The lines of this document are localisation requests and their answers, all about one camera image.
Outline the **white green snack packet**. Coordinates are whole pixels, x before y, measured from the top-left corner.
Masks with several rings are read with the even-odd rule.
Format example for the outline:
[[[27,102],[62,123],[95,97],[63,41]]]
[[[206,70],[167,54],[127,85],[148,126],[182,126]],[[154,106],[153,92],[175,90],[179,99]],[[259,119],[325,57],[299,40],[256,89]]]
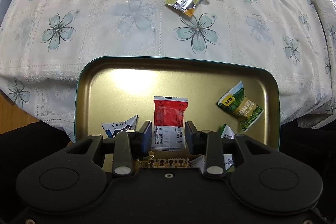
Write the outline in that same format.
[[[224,143],[222,143],[225,169],[230,170],[234,166],[234,161],[231,153],[233,151],[233,144],[231,143],[231,141],[234,141],[235,133],[229,125],[224,124],[219,130],[219,135],[221,139],[225,141]],[[201,173],[203,173],[205,167],[205,155],[199,155],[196,156],[194,159],[190,160],[189,167],[198,168],[201,170]]]

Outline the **green pea snack packet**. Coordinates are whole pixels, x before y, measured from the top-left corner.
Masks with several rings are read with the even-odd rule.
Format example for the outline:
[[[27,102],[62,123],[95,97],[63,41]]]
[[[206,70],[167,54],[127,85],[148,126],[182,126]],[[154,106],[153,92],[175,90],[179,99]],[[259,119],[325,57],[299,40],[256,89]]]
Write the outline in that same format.
[[[243,82],[240,81],[223,94],[217,105],[226,113],[235,116],[241,130],[246,132],[262,115],[264,108],[251,101],[245,94]]]

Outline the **white floral tablecloth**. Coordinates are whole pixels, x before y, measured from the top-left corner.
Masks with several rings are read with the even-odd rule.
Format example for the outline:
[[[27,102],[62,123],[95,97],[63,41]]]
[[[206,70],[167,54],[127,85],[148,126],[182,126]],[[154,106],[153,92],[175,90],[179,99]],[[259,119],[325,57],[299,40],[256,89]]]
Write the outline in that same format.
[[[1,23],[1,91],[74,133],[76,83],[101,56],[203,59],[268,70],[281,123],[335,116],[330,0],[205,0],[189,17],[166,0],[9,0]]]

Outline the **white blue snack packet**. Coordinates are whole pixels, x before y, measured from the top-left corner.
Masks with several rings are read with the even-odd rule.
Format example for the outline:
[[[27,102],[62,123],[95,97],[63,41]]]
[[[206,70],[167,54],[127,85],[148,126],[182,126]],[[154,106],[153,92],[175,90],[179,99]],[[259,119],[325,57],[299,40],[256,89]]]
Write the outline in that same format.
[[[118,133],[126,130],[135,130],[138,115],[135,115],[123,122],[103,123],[102,128],[107,138],[115,138]]]

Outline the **gold metal tin tray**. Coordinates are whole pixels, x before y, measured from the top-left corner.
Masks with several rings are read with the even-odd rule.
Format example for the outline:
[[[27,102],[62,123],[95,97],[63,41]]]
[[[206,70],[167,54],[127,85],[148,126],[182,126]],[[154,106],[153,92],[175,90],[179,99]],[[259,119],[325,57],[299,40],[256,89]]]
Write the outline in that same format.
[[[274,77],[264,69],[209,61],[154,57],[102,57],[90,62],[77,85],[75,136],[103,134],[103,123],[138,116],[138,125],[154,119],[154,97],[186,98],[183,117],[197,129],[216,131],[228,124],[241,132],[238,119],[219,108],[219,98],[237,83],[264,108],[247,135],[278,149],[280,101]]]

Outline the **yellow brown patterned snack packet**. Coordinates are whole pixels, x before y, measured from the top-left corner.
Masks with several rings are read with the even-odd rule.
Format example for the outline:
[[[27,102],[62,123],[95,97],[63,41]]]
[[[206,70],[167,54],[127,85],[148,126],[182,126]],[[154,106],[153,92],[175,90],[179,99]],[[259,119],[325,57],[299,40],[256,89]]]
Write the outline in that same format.
[[[135,164],[138,168],[188,168],[188,157],[171,157],[170,153],[155,154],[154,151],[149,151],[142,157],[135,159]]]

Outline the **red white snack packet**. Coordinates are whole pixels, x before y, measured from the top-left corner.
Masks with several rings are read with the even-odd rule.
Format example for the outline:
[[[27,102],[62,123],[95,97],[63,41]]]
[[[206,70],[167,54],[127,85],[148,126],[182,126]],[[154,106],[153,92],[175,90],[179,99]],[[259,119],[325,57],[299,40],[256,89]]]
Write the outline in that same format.
[[[151,148],[155,151],[184,151],[184,112],[187,98],[154,96],[154,125]]]

